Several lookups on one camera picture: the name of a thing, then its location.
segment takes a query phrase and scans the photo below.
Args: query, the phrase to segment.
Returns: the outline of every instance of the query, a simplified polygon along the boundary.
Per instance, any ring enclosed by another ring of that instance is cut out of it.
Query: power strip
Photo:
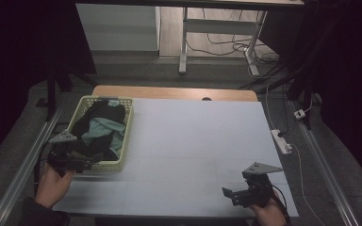
[[[295,115],[295,118],[298,120],[305,117],[305,113],[302,109],[295,111],[295,113],[293,113],[293,114]]]
[[[283,137],[279,137],[279,130],[271,130],[272,138],[278,145],[282,155],[290,155],[292,153],[292,146],[288,144]]]

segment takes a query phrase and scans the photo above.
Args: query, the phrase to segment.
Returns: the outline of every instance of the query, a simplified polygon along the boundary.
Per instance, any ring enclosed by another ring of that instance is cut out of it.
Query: person's arm
[[[270,199],[267,205],[263,208],[255,204],[249,207],[255,212],[256,219],[260,226],[287,225],[287,221],[285,220],[281,207],[273,199]]]
[[[19,226],[57,226],[66,225],[70,220],[67,213],[55,212],[52,207],[58,203],[70,187],[74,172],[68,171],[63,177],[48,164],[40,180],[35,200],[25,198],[23,214]]]

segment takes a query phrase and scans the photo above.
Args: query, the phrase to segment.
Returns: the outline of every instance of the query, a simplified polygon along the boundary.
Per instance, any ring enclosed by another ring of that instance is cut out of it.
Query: metal stand
[[[188,8],[183,8],[184,18],[179,73],[186,74],[187,72],[187,34],[210,33],[252,36],[249,48],[245,51],[245,56],[249,62],[249,68],[252,72],[252,76],[259,76],[257,67],[254,64],[253,52],[265,15],[265,11],[260,11],[256,22],[188,19]]]
[[[255,60],[253,58],[253,53],[255,50],[255,43],[257,42],[258,35],[260,34],[261,26],[263,25],[264,18],[266,17],[266,11],[259,11],[258,18],[256,20],[255,32],[252,36],[251,43],[247,50],[245,50],[245,56],[248,60],[249,70],[251,71],[251,76],[258,77],[260,74],[258,72],[257,66],[255,65]]]
[[[46,121],[50,121],[56,111],[56,82],[58,82],[60,90],[66,92],[72,91],[73,83],[69,78],[69,73],[75,75],[76,77],[80,78],[81,80],[90,84],[93,87],[98,86],[97,82],[93,81],[85,74],[80,73],[76,69],[73,69],[71,67],[62,66],[60,67],[60,70],[55,70],[55,67],[48,69],[48,115],[46,117]]]

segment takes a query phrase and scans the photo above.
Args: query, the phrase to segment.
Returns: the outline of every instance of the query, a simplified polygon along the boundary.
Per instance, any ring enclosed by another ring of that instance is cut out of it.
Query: table leg
[[[252,36],[251,43],[249,44],[248,49],[245,49],[245,56],[249,63],[249,70],[251,76],[258,77],[260,74],[255,65],[255,60],[253,58],[253,52],[255,49],[255,43],[257,41],[258,35],[260,34],[261,26],[263,25],[264,17],[266,16],[266,11],[259,11],[258,18],[256,19],[255,32]]]
[[[188,26],[188,8],[183,8],[184,19],[182,23],[182,43],[181,43],[181,56],[179,73],[185,74],[187,72],[187,26]]]

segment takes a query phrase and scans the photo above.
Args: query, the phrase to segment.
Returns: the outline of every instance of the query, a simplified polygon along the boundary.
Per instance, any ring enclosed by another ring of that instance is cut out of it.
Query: white wire
[[[310,99],[310,107],[307,110],[305,110],[304,113],[310,110],[312,105],[313,105],[313,98]]]
[[[293,147],[295,147],[296,152],[298,153],[298,157],[299,157],[299,170],[301,172],[301,188],[302,188],[302,195],[304,196],[304,201],[306,202],[308,208],[310,208],[311,212],[313,213],[313,215],[319,220],[319,222],[325,226],[325,224],[322,222],[322,220],[316,215],[316,213],[314,212],[314,210],[311,208],[310,204],[307,202],[307,199],[305,198],[304,195],[304,176],[302,175],[302,160],[301,160],[301,154],[299,153],[299,149],[298,147],[296,147],[296,145],[294,144],[290,144]]]
[[[271,124],[271,126],[272,126],[272,129],[275,129],[274,125],[272,124],[272,118],[270,117],[269,102],[267,101],[267,96],[269,95],[269,85],[270,85],[270,84],[271,84],[271,83],[269,83],[269,84],[267,85],[267,89],[266,89],[266,107],[267,107],[267,115],[268,115],[268,117],[269,117],[269,121],[270,121],[270,124]]]
[[[255,49],[254,49],[254,58],[255,58],[255,61],[257,61],[257,62],[259,62],[260,64],[267,64],[267,65],[272,65],[272,64],[277,64],[278,63],[278,61],[280,60],[279,59],[279,56],[278,56],[278,54],[277,53],[264,53],[261,57],[259,57],[258,55],[257,55],[257,52],[255,51]],[[265,56],[265,55],[277,55],[278,56],[278,58],[273,58],[273,59],[271,59],[271,58],[265,58],[265,57],[263,57],[263,56]],[[266,61],[266,60],[271,60],[272,62],[260,62],[260,60],[263,60],[263,61]]]

